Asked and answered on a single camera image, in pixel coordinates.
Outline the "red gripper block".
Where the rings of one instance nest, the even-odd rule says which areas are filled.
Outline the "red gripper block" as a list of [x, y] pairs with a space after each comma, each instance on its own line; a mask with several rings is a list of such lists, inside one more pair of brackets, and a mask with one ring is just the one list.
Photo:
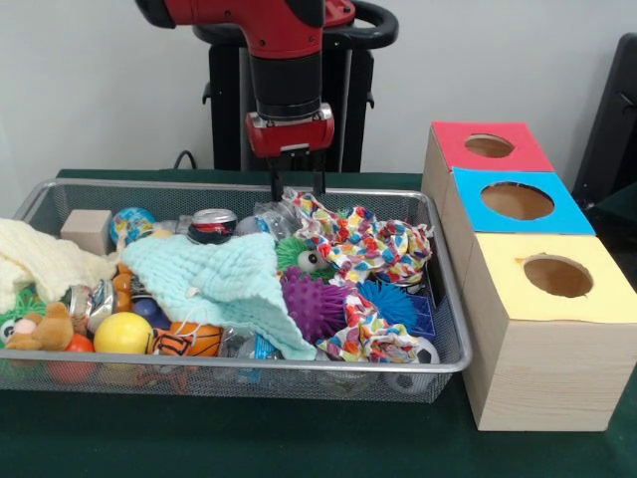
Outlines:
[[277, 157], [293, 150], [314, 153], [314, 195], [325, 193], [325, 153], [331, 146], [335, 124], [330, 105], [321, 105], [306, 119], [263, 119], [256, 112], [248, 113], [245, 126], [250, 146], [256, 156], [270, 158], [272, 201], [279, 202], [283, 186]]

